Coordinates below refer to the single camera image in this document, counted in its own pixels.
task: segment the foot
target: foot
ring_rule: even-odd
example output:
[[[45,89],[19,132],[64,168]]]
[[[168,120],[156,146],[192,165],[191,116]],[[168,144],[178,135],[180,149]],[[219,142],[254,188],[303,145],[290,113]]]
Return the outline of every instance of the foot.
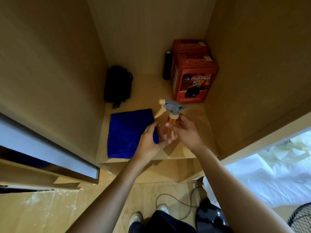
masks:
[[[128,223],[128,230],[130,229],[130,226],[132,223],[134,223],[134,222],[142,223],[143,220],[144,220],[144,218],[142,217],[142,214],[140,212],[134,213],[130,219],[130,222]]]
[[[169,210],[167,209],[167,207],[164,204],[159,205],[157,210],[161,210],[161,211],[166,212],[167,214],[169,214]]]

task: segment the black bag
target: black bag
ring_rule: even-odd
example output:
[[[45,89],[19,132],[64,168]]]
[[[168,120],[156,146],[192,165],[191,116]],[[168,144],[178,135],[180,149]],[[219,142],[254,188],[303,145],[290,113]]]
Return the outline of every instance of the black bag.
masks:
[[[121,66],[112,66],[107,72],[104,100],[119,108],[121,101],[130,98],[133,74]]]

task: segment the wooden floor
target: wooden floor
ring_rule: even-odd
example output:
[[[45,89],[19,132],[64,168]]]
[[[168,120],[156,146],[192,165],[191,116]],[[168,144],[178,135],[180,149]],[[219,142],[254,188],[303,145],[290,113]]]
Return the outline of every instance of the wooden floor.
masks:
[[[108,184],[83,184],[80,190],[0,194],[1,232],[66,232]],[[189,204],[190,192],[195,185],[174,182],[134,184],[114,233],[127,233],[130,217],[137,211],[141,211],[144,218],[151,217],[156,210],[156,198],[160,194],[171,194]],[[178,203],[170,196],[161,196],[158,204],[166,204],[175,218],[183,218],[190,210],[190,207]],[[196,205],[194,195],[192,205]],[[194,216],[195,208],[192,208],[184,222],[194,226]]]

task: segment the power cord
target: power cord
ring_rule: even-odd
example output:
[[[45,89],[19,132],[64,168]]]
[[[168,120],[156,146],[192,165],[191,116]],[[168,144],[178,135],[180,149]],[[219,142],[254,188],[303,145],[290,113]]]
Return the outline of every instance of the power cord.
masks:
[[[190,211],[189,211],[189,213],[187,214],[187,216],[185,216],[185,217],[182,218],[182,219],[178,219],[178,220],[182,221],[182,220],[186,219],[186,218],[190,215],[192,208],[197,208],[197,207],[198,207],[198,206],[192,206],[192,194],[193,194],[193,192],[194,192],[197,188],[199,188],[199,187],[202,187],[202,186],[197,186],[196,188],[194,188],[194,189],[192,190],[192,192],[191,192],[191,194],[190,194],[190,205],[181,202],[180,200],[178,200],[177,198],[175,198],[175,197],[172,196],[171,194],[161,194],[161,195],[159,195],[159,196],[157,197],[157,199],[156,199],[156,201],[155,201],[155,206],[156,206],[156,208],[158,208],[158,204],[157,204],[157,203],[158,203],[158,198],[159,198],[160,196],[162,196],[162,195],[168,195],[168,196],[170,196],[170,197],[173,197],[175,200],[177,200],[177,201],[180,202],[181,204],[190,207]]]

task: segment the orange transparent bottle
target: orange transparent bottle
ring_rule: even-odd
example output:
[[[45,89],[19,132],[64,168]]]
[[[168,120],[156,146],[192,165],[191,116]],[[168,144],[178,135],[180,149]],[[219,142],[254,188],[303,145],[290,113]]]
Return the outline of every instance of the orange transparent bottle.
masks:
[[[171,123],[174,126],[179,127],[178,118],[179,118],[179,111],[185,109],[185,106],[176,102],[176,101],[169,101],[169,100],[159,100],[159,104],[162,105],[162,108],[159,112],[155,115],[155,118],[159,117],[163,114],[166,110],[169,110],[169,117],[166,122],[160,124],[159,126],[159,136],[162,140],[171,140],[174,141],[178,138],[178,134],[174,133],[172,129],[166,126],[167,123]]]

